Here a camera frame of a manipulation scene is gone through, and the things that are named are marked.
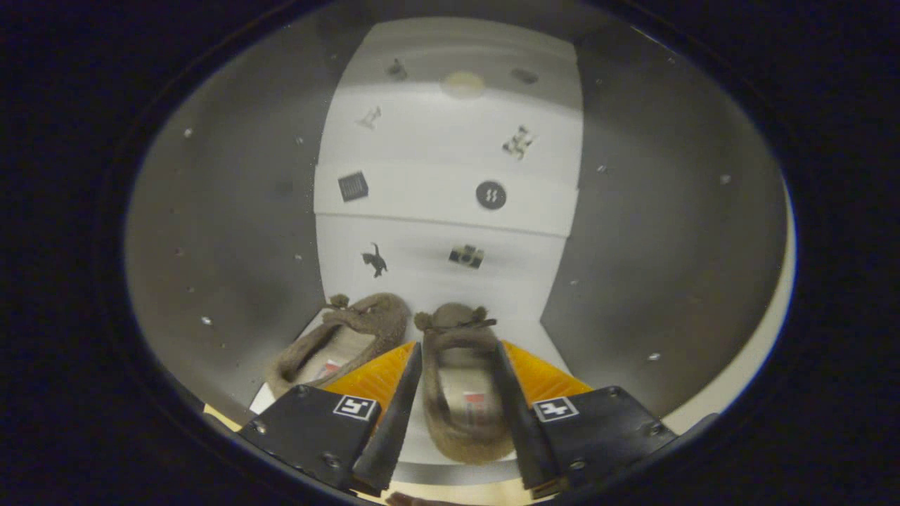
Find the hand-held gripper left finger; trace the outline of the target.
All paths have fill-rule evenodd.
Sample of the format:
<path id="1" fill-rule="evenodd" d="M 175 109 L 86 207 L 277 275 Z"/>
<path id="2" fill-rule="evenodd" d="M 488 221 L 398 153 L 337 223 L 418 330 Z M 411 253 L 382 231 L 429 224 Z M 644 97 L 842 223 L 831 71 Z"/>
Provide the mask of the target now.
<path id="1" fill-rule="evenodd" d="M 420 344 L 403 344 L 327 387 L 293 387 L 245 424 L 239 436 L 327 486 L 344 492 L 386 491 L 421 371 Z"/>

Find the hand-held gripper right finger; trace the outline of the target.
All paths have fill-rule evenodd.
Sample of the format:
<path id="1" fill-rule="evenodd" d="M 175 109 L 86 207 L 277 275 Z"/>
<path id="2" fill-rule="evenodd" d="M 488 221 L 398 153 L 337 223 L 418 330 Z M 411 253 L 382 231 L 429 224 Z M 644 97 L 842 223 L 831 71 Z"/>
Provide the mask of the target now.
<path id="1" fill-rule="evenodd" d="M 535 500 L 605 486 L 671 448 L 678 436 L 621 387 L 594 389 L 509 342 L 495 384 L 524 489 Z"/>

